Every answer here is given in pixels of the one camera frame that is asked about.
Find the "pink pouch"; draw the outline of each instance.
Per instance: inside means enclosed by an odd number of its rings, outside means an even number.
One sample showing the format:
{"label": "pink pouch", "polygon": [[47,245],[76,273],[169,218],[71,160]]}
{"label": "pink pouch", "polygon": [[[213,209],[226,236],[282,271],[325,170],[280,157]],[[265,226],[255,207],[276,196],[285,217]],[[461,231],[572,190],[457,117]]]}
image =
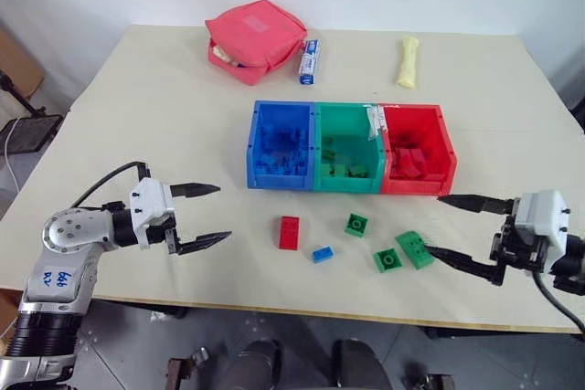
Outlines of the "pink pouch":
{"label": "pink pouch", "polygon": [[[237,6],[205,24],[211,35],[209,61],[251,86],[286,64],[303,48],[307,36],[298,18],[268,0]],[[237,60],[239,66],[216,57],[215,45]]]}

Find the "yellow dog chew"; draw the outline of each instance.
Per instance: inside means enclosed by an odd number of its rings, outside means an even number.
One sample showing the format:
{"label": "yellow dog chew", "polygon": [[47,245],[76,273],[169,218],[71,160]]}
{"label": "yellow dog chew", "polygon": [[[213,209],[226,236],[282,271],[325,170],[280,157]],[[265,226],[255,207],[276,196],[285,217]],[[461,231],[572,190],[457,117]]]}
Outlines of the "yellow dog chew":
{"label": "yellow dog chew", "polygon": [[414,89],[417,78],[416,63],[419,40],[415,37],[404,37],[402,47],[404,53],[402,54],[402,64],[400,65],[399,78],[396,83],[407,89]]}

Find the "green bin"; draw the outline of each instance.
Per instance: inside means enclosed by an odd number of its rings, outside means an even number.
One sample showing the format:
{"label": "green bin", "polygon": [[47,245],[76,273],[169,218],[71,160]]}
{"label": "green bin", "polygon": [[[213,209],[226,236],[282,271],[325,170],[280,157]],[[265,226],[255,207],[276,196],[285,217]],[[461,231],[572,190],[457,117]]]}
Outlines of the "green bin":
{"label": "green bin", "polygon": [[[328,102],[315,105],[315,161],[324,165],[315,164],[315,191],[380,192],[386,155],[379,133],[369,140],[367,108],[373,105]],[[359,172],[352,175],[352,170]]]}

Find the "toothpaste tube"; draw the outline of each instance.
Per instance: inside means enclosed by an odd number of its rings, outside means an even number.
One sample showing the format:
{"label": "toothpaste tube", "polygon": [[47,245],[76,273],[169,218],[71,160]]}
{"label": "toothpaste tube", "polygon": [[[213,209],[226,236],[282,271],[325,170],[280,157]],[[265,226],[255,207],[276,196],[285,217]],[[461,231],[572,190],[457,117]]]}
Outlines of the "toothpaste tube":
{"label": "toothpaste tube", "polygon": [[314,73],[319,59],[319,40],[307,40],[304,44],[303,57],[299,67],[301,84],[314,84]]}

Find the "gray floor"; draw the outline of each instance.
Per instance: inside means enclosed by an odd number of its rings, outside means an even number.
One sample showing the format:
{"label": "gray floor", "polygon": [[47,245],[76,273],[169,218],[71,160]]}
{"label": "gray floor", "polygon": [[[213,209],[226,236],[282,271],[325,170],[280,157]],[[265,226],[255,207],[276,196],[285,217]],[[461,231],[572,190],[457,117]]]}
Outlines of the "gray floor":
{"label": "gray floor", "polygon": [[163,389],[168,359],[206,346],[214,361],[181,388],[210,389],[230,357],[262,338],[285,347],[282,389],[327,385],[331,345],[340,338],[368,343],[395,390],[406,388],[405,370],[414,364],[451,374],[458,390],[585,389],[585,346],[568,335],[431,340],[406,325],[208,309],[161,321],[150,311],[101,301],[92,303],[83,323],[70,383],[80,390]]}

